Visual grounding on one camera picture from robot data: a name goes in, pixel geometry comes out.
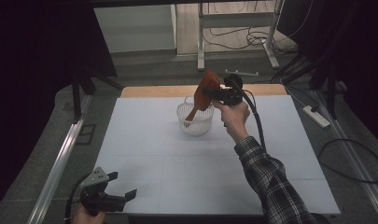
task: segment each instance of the white wall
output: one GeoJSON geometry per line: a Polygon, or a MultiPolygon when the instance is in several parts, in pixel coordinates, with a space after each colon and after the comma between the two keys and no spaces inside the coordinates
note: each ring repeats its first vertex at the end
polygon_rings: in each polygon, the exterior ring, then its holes
{"type": "Polygon", "coordinates": [[[95,14],[109,52],[175,49],[173,7],[106,7],[95,14]]]}

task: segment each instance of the metal frame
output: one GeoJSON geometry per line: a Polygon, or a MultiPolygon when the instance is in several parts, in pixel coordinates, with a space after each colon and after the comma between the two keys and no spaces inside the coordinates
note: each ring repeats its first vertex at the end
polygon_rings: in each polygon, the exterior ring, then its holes
{"type": "Polygon", "coordinates": [[[203,29],[204,28],[229,28],[229,27],[264,27],[270,26],[267,41],[263,44],[273,69],[279,68],[279,63],[273,54],[271,43],[275,33],[276,25],[283,5],[283,0],[278,1],[274,12],[262,13],[237,13],[237,14],[203,14],[203,3],[198,4],[199,35],[198,35],[198,63],[197,69],[203,71],[205,68],[203,29]]]}
{"type": "Polygon", "coordinates": [[[81,116],[76,124],[72,124],[65,140],[63,141],[60,153],[58,154],[57,159],[49,172],[49,177],[47,178],[46,183],[44,184],[43,189],[37,198],[36,205],[29,216],[28,223],[43,222],[43,219],[49,209],[49,205],[51,204],[52,197],[54,196],[55,190],[61,180],[63,170],[69,160],[70,153],[72,152],[78,134],[83,126],[91,99],[91,95],[86,95],[84,97],[81,104],[81,116]]]}

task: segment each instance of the white table surface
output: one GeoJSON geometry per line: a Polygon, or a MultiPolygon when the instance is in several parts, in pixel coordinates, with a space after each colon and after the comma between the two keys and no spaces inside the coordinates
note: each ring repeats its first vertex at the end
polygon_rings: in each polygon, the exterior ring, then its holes
{"type": "MultiPolygon", "coordinates": [[[[215,109],[208,133],[180,130],[176,115],[184,97],[119,98],[95,167],[119,172],[106,193],[123,196],[127,214],[262,215],[261,202],[249,187],[220,112],[215,109]]],[[[290,96],[256,97],[268,153],[287,169],[287,178],[310,212],[339,214],[290,96]]],[[[256,121],[247,121],[259,140],[256,121]]]]}

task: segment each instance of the wooden board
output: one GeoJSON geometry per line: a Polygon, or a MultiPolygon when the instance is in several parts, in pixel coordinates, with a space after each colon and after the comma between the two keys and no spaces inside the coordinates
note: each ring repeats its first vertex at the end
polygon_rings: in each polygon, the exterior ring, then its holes
{"type": "MultiPolygon", "coordinates": [[[[196,85],[126,87],[121,97],[185,97],[193,95],[197,87],[196,85]]],[[[243,89],[251,91],[254,95],[287,95],[281,84],[244,84],[243,89]]]]}

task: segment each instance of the plaid shirt sleeve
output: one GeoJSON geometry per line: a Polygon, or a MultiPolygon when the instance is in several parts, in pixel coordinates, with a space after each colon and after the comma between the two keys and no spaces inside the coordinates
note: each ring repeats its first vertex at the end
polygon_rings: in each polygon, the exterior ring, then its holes
{"type": "Polygon", "coordinates": [[[285,166],[272,158],[252,136],[235,146],[250,187],[261,199],[268,223],[315,223],[286,177],[285,166]]]}

